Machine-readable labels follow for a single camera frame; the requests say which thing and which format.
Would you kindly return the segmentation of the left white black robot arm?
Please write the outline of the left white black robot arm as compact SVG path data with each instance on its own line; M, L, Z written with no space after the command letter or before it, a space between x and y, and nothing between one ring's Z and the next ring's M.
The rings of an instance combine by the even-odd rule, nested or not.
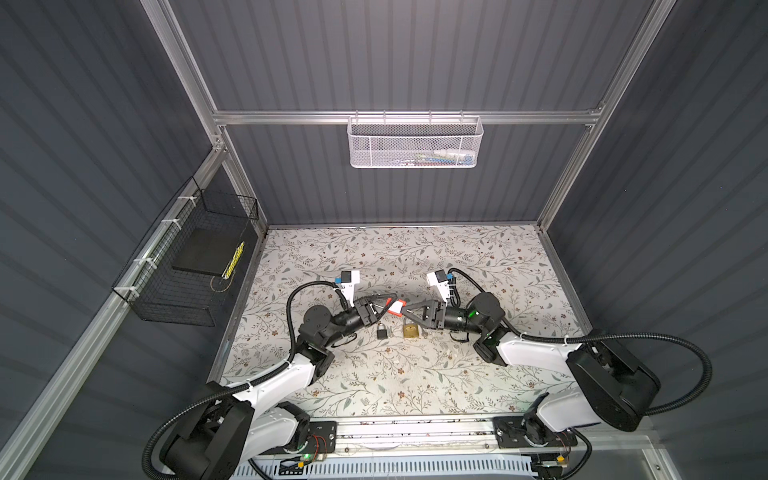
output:
M333 345L402 308L393 294L344 302L338 313L324 305L310 307L301 325L289 330L293 344L287 359L252 379L206 384L202 399L158 428L142 454L145 475L228 479L242 463L270 450L299 450L309 435L310 416L289 397L327 372Z

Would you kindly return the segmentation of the small black padlock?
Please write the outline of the small black padlock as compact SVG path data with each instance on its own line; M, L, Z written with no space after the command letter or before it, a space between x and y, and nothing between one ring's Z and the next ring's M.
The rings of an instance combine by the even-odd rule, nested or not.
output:
M389 338L389 331L386 325L379 322L376 329L376 338L378 340L387 340Z

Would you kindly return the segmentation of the brass padlock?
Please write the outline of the brass padlock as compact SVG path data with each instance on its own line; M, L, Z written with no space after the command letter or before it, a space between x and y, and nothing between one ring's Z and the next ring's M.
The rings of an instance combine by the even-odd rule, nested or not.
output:
M403 318L402 333L405 339L416 339L420 336L420 328L414 321Z

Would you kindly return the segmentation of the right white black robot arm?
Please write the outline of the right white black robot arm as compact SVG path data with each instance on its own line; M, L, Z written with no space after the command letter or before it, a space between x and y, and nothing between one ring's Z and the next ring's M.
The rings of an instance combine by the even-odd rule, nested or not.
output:
M505 312L489 292L476 295L464 308L426 300L402 303L399 313L425 329L476 334L473 349L487 363L530 366L570 376L570 387L539 395L523 414L522 434L534 447L548 445L573 427L599 423L632 432L661 387L658 377L616 340L526 340L504 324Z

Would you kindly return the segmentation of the red safety padlock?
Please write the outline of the red safety padlock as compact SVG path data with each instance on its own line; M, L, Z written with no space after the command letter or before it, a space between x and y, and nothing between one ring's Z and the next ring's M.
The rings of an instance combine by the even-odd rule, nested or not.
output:
M406 305L407 302L405 300L394 298L388 298L385 303L387 312L396 317L403 317L403 310Z

